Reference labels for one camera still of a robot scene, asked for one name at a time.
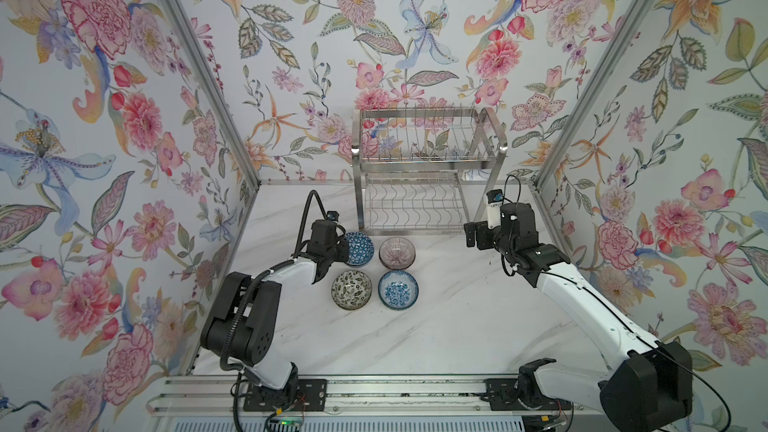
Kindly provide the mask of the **blue triangle pattern bowl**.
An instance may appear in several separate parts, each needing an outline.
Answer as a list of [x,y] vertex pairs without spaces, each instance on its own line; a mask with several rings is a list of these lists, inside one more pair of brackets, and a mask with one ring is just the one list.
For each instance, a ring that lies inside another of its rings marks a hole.
[[375,246],[367,234],[362,232],[348,232],[346,234],[346,239],[349,246],[347,265],[361,267],[372,260]]

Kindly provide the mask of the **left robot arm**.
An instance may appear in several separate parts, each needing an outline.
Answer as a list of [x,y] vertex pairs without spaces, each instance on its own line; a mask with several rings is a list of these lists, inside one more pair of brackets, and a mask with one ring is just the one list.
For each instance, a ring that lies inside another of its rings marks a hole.
[[346,230],[328,219],[312,224],[299,252],[256,275],[231,272],[221,284],[200,335],[200,347],[224,371],[272,390],[293,388],[295,365],[272,347],[281,299],[321,281],[331,265],[349,258]]

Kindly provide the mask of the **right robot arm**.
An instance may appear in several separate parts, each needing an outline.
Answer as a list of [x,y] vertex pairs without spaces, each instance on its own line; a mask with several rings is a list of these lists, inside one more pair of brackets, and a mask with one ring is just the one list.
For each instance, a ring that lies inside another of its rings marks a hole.
[[582,405],[603,413],[619,431],[656,431],[691,414],[692,357],[682,345],[664,344],[636,325],[560,249],[541,242],[530,204],[495,189],[487,194],[486,216],[465,224],[467,246],[497,252],[504,273],[554,301],[605,363],[595,371],[537,359],[522,365],[497,398],[529,409],[556,400]]

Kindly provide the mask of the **purple striped bowl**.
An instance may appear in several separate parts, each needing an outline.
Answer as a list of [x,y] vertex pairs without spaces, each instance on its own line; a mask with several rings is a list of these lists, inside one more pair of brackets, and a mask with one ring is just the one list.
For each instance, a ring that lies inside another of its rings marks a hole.
[[406,270],[416,260],[416,248],[406,238],[390,237],[381,244],[379,259],[390,270]]

